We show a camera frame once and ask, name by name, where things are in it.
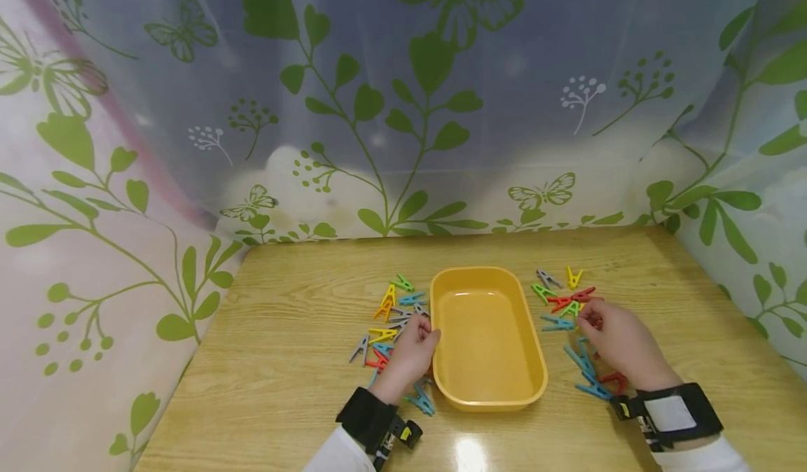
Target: green clothespin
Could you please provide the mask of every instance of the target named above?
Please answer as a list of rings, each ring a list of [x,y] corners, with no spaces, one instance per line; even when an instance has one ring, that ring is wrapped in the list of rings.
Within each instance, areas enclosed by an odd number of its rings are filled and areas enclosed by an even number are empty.
[[[549,290],[548,288],[544,288],[543,286],[541,286],[541,285],[539,285],[537,283],[535,283],[535,285],[532,285],[530,288],[532,288],[532,291],[537,293],[538,297],[541,297],[541,300],[543,300],[545,304],[549,303],[546,300],[546,296],[551,296],[551,297],[557,297],[558,296],[557,293],[554,293],[552,290]]]
[[[393,285],[398,286],[399,288],[403,288],[405,291],[412,293],[415,291],[415,287],[412,283],[408,282],[404,276],[398,272],[398,281],[390,281]]]
[[[564,314],[568,313],[573,313],[574,318],[576,319],[577,315],[580,313],[580,303],[577,302],[576,300],[573,300],[572,303],[570,303],[567,307],[563,308],[563,312],[560,314],[560,316],[563,317]]]

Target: wrist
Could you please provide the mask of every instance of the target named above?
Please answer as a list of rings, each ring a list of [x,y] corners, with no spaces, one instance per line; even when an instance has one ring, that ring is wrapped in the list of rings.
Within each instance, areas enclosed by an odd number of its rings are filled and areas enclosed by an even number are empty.
[[[670,366],[665,369],[642,373],[631,378],[630,382],[634,388],[641,389],[641,391],[658,391],[659,389],[674,388],[684,384],[681,377]]]

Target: white sleeve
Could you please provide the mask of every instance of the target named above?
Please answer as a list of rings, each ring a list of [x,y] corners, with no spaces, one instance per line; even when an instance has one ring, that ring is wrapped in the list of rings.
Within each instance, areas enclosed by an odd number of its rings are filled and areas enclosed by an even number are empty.
[[[364,450],[342,425],[336,427],[303,472],[375,472]]]
[[[696,450],[653,452],[653,458],[664,472],[749,472],[745,463],[726,437]]]

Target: person's right hand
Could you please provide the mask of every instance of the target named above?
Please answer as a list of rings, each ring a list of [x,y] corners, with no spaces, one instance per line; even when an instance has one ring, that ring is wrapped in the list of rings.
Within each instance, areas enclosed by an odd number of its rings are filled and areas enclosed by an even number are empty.
[[[601,331],[593,325],[600,318]],[[602,359],[622,372],[636,389],[656,391],[683,383],[636,314],[616,304],[593,300],[580,311],[577,324]]]

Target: person's left hand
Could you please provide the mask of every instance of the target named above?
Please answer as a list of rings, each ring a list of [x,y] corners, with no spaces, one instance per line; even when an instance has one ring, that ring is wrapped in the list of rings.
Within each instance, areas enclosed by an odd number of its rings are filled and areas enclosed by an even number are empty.
[[[398,405],[404,394],[429,370],[440,340],[440,330],[432,330],[429,319],[421,314],[413,314],[400,334],[389,363],[370,388],[376,398],[392,405]]]

